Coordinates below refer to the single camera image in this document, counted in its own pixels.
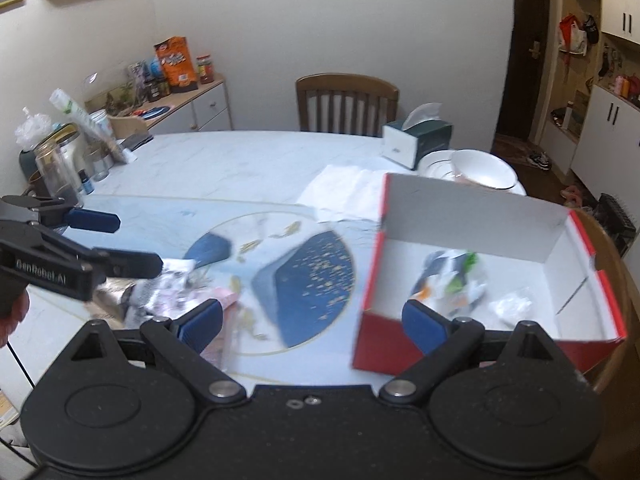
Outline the person left hand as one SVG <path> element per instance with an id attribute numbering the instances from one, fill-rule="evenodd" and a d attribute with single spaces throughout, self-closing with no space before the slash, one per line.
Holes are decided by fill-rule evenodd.
<path id="1" fill-rule="evenodd" d="M 0 348 L 6 346 L 10 336 L 16 331 L 17 326 L 24 321 L 29 311 L 29 296 L 27 290 L 14 300 L 11 313 L 5 318 L 0 318 Z"/>

